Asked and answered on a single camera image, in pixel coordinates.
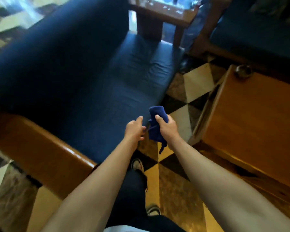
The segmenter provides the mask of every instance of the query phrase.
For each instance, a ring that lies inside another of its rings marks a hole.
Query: black pants
[[[184,232],[165,216],[147,216],[145,208],[146,188],[147,177],[140,170],[129,170],[119,190],[106,228],[125,225],[150,232]]]

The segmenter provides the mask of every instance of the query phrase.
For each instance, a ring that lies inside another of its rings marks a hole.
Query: person's left arm
[[[60,205],[41,232],[103,231],[138,141],[143,117],[127,124],[125,137],[106,160]]]

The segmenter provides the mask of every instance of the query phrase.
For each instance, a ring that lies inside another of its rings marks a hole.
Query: person's left hand
[[[130,121],[125,130],[125,138],[135,141],[137,143],[138,141],[143,141],[144,137],[142,137],[145,134],[146,127],[142,126],[143,116],[140,116],[133,121]]]

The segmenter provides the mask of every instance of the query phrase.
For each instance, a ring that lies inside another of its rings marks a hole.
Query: rag
[[[162,117],[162,119],[166,123],[169,122],[169,119],[168,119],[168,116],[166,115],[166,112],[165,112],[163,106],[151,107],[151,108],[149,108],[149,113],[151,115],[151,119],[149,120],[150,128],[148,129],[148,136],[149,136],[149,139],[154,140],[155,142],[161,142],[161,149],[159,151],[159,154],[161,154],[163,149],[166,147],[167,142],[163,138],[163,136],[161,135],[160,125],[156,121],[155,116],[159,115],[160,117]]]

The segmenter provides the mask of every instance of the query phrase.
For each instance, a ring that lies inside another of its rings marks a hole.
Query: shoe
[[[161,215],[160,208],[157,205],[152,205],[147,209],[147,216],[158,216]]]
[[[144,167],[143,167],[143,163],[140,159],[134,159],[132,160],[132,163],[131,163],[131,168],[134,169],[134,170],[141,170],[142,173],[144,173]]]

